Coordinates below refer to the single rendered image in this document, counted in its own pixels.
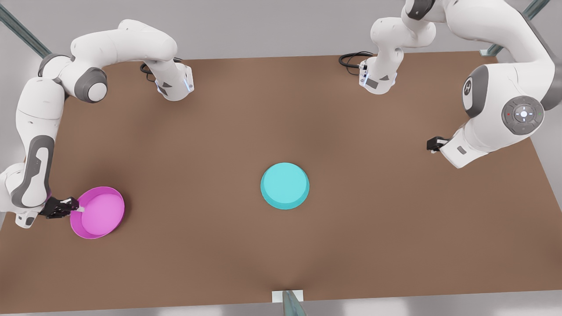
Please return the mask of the silver frame post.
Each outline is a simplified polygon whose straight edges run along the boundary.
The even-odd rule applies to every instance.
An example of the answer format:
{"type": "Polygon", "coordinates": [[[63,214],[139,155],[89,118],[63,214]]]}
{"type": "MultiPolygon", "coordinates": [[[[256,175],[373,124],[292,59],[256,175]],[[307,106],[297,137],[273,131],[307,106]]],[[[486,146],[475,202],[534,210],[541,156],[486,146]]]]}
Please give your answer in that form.
{"type": "Polygon", "coordinates": [[[495,57],[505,49],[516,62],[530,62],[546,56],[554,56],[548,44],[542,38],[540,32],[532,24],[532,19],[546,8],[554,8],[558,13],[562,12],[560,0],[530,0],[524,10],[514,8],[519,0],[484,0],[490,5],[490,10],[484,12],[484,36],[483,42],[491,46],[480,50],[484,57],[495,57]]]}
{"type": "Polygon", "coordinates": [[[302,302],[303,290],[283,290],[271,293],[273,303],[281,303],[284,316],[307,316],[302,302]]]}
{"type": "Polygon", "coordinates": [[[2,4],[0,4],[0,22],[41,58],[51,54],[51,51],[2,4]]]}

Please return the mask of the blue plate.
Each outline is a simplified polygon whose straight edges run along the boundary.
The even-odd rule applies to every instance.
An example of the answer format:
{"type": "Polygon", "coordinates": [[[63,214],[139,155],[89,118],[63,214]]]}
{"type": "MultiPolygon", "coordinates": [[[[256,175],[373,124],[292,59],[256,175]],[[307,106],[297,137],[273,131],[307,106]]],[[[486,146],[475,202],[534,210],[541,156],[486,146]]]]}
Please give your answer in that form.
{"type": "Polygon", "coordinates": [[[267,168],[259,183],[261,195],[273,208],[290,210],[299,207],[310,192],[310,181],[299,166],[281,162],[267,168]]]}

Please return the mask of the pink plate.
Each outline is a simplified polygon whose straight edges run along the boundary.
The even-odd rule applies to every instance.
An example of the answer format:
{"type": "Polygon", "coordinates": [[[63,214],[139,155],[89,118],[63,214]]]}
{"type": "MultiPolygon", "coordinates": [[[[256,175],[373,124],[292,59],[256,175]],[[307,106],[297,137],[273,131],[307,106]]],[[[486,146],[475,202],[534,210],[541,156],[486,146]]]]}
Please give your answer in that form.
{"type": "Polygon", "coordinates": [[[112,187],[95,187],[78,198],[85,212],[69,216],[72,231],[81,238],[97,239],[115,230],[124,218],[125,202],[112,187]]]}

